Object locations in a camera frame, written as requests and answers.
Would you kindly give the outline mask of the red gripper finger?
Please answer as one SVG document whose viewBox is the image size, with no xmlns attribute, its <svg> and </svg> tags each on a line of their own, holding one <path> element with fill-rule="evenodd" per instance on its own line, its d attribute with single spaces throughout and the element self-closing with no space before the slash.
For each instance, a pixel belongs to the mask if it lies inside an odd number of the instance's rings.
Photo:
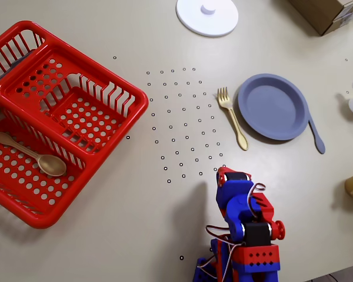
<svg viewBox="0 0 353 282">
<path fill-rule="evenodd" d="M 221 166 L 217 170 L 217 185 L 218 187 L 222 187 L 229 179 L 228 175 L 233 173 L 233 170 L 226 167 Z"/>
</svg>

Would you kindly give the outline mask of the blue gripper body, black motor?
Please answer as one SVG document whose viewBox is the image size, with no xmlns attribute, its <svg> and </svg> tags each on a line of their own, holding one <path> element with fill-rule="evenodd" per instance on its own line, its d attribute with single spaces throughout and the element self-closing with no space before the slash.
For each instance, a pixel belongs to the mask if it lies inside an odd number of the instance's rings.
<svg viewBox="0 0 353 282">
<path fill-rule="evenodd" d="M 251 175 L 245 172 L 233 170 L 228 177 L 228 181 L 222 187 L 217 185 L 216 201 L 223 216 L 226 215 L 228 202 L 235 196 L 247 194 L 253 185 Z"/>
</svg>

